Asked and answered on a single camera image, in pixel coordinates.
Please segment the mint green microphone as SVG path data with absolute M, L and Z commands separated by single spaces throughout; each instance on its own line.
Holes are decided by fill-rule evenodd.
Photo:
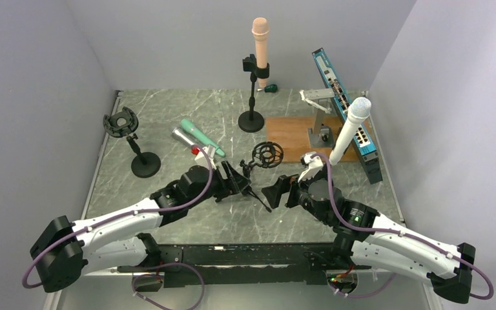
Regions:
M 212 145 L 216 149 L 217 155 L 223 158 L 226 157 L 225 151 L 221 147 L 219 147 L 216 142 L 214 142 L 205 133 L 203 133 L 192 121 L 190 121 L 189 119 L 182 119 L 180 125 L 183 130 L 196 138 L 199 142 L 203 143 L 204 145 Z

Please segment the black shock mount desk stand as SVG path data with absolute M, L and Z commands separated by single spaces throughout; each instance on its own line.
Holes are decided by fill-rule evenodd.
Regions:
M 105 132 L 113 138 L 126 138 L 130 149 L 135 153 L 130 164 L 132 173 L 138 178 L 150 178 L 160 170 L 161 159 L 153 152 L 141 151 L 140 146 L 136 143 L 138 136 L 135 131 L 138 127 L 139 119 L 136 113 L 128 107 L 123 107 L 113 115 L 105 114 L 103 116 Z

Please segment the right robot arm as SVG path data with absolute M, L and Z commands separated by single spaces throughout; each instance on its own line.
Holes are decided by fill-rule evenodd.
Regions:
M 472 264 L 474 246 L 440 243 L 401 227 L 376 209 L 343 197 L 325 179 L 299 182 L 297 176 L 280 176 L 262 193 L 273 209 L 287 194 L 287 208 L 301 206 L 330 226 L 336 237 L 326 258 L 336 267 L 386 269 L 424 282 L 450 302 L 468 303 L 471 269 L 457 258 Z

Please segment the black round base clip stand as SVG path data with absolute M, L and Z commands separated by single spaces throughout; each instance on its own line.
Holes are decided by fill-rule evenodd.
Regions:
M 250 54 L 242 60 L 243 71 L 249 72 L 251 81 L 251 95 L 249 97 L 249 110 L 242 112 L 238 118 L 238 126 L 241 130 L 248 133 L 260 131 L 265 125 L 264 117 L 257 111 L 255 107 L 255 84 L 258 79 L 266 79 L 269 77 L 269 64 L 260 68 L 257 65 L 257 58 L 254 54 Z

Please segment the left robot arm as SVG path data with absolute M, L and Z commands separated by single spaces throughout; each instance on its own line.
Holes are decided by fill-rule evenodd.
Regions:
M 194 206 L 214 198 L 247 193 L 251 181 L 228 161 L 209 170 L 192 166 L 179 179 L 138 203 L 87 220 L 59 216 L 50 221 L 30 249 L 45 292 L 60 291 L 87 273 L 130 265 L 155 269 L 160 254 L 142 233 L 178 221 Z

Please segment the black tripod shock mount stand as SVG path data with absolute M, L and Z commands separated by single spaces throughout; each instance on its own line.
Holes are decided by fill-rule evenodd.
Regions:
M 251 153 L 251 160 L 246 162 L 240 161 L 242 174 L 248 180 L 251 177 L 251 172 L 255 167 L 263 169 L 271 169 L 277 167 L 284 158 L 283 148 L 272 141 L 264 141 L 254 146 Z

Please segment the grey condenser microphone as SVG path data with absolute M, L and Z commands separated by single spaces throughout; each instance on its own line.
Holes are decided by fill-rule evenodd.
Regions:
M 189 149 L 193 149 L 197 146 L 196 142 L 191 139 L 181 127 L 174 127 L 172 129 L 171 136 Z

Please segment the peach pink microphone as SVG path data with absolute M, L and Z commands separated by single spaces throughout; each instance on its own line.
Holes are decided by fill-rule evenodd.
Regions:
M 260 69 L 267 68 L 267 46 L 269 35 L 269 23 L 264 17 L 257 17 L 253 21 L 252 33 L 255 40 L 256 63 Z

